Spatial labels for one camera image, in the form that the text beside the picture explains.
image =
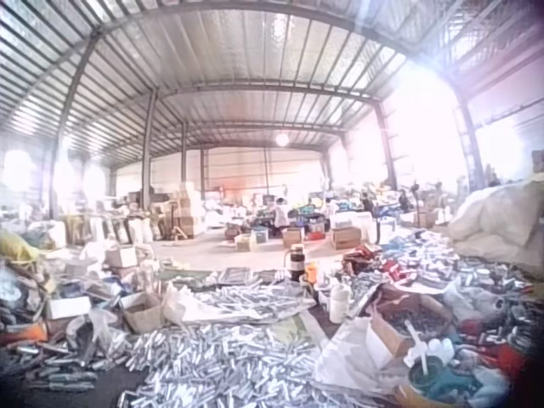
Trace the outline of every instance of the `corrugated metal roof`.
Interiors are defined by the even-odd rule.
[[[540,34],[514,0],[4,0],[2,128],[53,138],[71,77],[66,144],[120,165],[140,158],[147,101],[159,91],[153,155],[181,147],[322,150],[353,126],[406,60],[461,85]]]

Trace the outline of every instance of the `worker in white shirt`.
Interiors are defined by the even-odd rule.
[[[281,197],[278,198],[274,208],[274,236],[281,235],[281,231],[289,226],[288,212],[286,201]]]
[[[330,197],[325,199],[325,205],[321,209],[321,213],[325,217],[325,232],[329,232],[331,229],[331,216],[338,211],[338,205],[333,202]]]

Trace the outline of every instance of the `white plastic bottle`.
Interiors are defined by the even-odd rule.
[[[339,325],[343,322],[349,310],[349,298],[351,297],[351,288],[340,283],[331,290],[331,301],[329,307],[329,320]]]

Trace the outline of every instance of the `ceiling light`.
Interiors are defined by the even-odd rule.
[[[286,147],[289,145],[289,136],[287,136],[285,133],[280,133],[275,137],[275,142],[280,147]]]

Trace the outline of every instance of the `yellow bag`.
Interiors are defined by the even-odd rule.
[[[10,261],[33,262],[37,260],[40,251],[30,246],[19,235],[0,229],[0,255]]]

